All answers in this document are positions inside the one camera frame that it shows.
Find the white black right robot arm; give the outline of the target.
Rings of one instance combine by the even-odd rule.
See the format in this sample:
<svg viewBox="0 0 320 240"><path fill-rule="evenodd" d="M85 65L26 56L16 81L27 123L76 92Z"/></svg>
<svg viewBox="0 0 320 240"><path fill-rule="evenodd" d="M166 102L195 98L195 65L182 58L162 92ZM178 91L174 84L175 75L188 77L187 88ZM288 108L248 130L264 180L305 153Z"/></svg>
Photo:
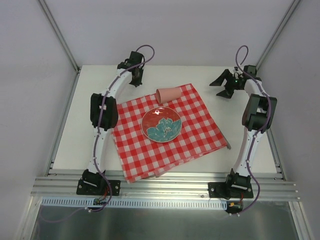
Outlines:
<svg viewBox="0 0 320 240"><path fill-rule="evenodd" d="M249 96L241 120L244 134L240 152L223 188L233 198L251 185L255 153L262 136L271 127L278 100L266 93L260 78L241 73L238 67L233 71L225 69L210 86L218 87L223 82L226 82L224 90L216 94L218 97L231 99L237 90L244 90Z"/></svg>

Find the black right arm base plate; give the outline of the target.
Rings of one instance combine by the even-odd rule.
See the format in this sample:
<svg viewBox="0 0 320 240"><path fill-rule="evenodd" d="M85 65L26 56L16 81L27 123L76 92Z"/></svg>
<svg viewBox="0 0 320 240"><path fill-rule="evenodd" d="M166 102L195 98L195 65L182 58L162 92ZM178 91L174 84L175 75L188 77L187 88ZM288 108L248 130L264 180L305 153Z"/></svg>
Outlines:
<svg viewBox="0 0 320 240"><path fill-rule="evenodd" d="M231 198L236 199L252 199L254 197L252 190L227 186L225 182L209 182L208 194L210 198L222 198L229 200Z"/></svg>

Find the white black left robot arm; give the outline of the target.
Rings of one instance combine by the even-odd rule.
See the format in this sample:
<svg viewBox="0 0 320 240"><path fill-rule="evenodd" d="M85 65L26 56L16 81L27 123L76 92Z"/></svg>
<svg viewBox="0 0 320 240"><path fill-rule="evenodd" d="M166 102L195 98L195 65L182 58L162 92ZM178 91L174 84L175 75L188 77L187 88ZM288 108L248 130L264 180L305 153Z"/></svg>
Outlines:
<svg viewBox="0 0 320 240"><path fill-rule="evenodd" d="M142 84L145 57L132 51L129 58L117 66L116 77L101 93L93 93L90 98L90 121L93 126L93 154L82 179L93 194L104 191L107 143L118 122L117 98L127 85L138 87Z"/></svg>

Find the red teal ceramic plate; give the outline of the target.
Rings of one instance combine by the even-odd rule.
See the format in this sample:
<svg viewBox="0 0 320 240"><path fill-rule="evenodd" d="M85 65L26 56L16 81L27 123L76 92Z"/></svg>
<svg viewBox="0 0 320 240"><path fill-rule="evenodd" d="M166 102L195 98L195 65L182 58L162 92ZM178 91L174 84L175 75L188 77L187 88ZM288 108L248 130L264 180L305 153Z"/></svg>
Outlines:
<svg viewBox="0 0 320 240"><path fill-rule="evenodd" d="M141 130L151 141L167 143L181 132L182 119L172 108L160 106L150 109L141 120Z"/></svg>

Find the salmon pink plastic cup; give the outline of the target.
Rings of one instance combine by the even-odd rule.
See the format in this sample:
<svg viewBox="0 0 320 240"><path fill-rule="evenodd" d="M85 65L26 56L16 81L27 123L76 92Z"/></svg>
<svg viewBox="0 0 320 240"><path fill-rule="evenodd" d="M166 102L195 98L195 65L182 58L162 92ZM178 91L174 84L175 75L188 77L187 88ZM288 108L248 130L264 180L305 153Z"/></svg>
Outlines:
<svg viewBox="0 0 320 240"><path fill-rule="evenodd" d="M156 90L156 99L159 104L176 100L181 97L182 92L179 87L158 88Z"/></svg>

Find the silver table knife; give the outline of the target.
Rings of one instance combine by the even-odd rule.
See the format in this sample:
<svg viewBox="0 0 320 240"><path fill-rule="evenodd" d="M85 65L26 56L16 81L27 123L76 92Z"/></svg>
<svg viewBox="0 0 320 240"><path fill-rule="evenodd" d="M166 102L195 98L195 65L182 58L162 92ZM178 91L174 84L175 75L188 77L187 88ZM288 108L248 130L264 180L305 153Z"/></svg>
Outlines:
<svg viewBox="0 0 320 240"><path fill-rule="evenodd" d="M224 139L225 139L225 141L226 141L226 147L227 147L227 149L228 149L228 150L231 150L231 149L232 149L232 147L231 147L231 145L230 145L229 141L227 140L227 138L226 138L226 137L224 137Z"/></svg>

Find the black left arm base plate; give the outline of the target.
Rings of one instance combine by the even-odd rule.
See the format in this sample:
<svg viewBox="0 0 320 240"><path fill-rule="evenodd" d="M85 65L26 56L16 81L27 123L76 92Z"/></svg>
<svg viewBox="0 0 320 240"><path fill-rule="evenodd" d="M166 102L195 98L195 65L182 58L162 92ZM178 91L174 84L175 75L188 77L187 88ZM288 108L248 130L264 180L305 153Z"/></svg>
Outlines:
<svg viewBox="0 0 320 240"><path fill-rule="evenodd" d="M112 193L112 196L119 196L120 189L120 180L110 180L109 185L105 181L95 185L80 179L77 184L76 194L82 196L103 196L106 193L109 196Z"/></svg>

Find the red white checkered cloth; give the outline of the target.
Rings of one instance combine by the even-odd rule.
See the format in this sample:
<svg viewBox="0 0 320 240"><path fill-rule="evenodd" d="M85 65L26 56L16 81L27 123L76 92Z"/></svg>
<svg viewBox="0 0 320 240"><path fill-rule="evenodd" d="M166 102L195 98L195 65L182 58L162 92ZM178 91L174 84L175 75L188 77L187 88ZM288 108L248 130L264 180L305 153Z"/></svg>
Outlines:
<svg viewBox="0 0 320 240"><path fill-rule="evenodd" d="M152 175L161 175L227 145L223 134L192 84L179 87L181 97L164 104L177 112L182 128L169 142L150 140L142 130L143 116L160 107L155 94L117 105L118 122L113 139L128 183Z"/></svg>

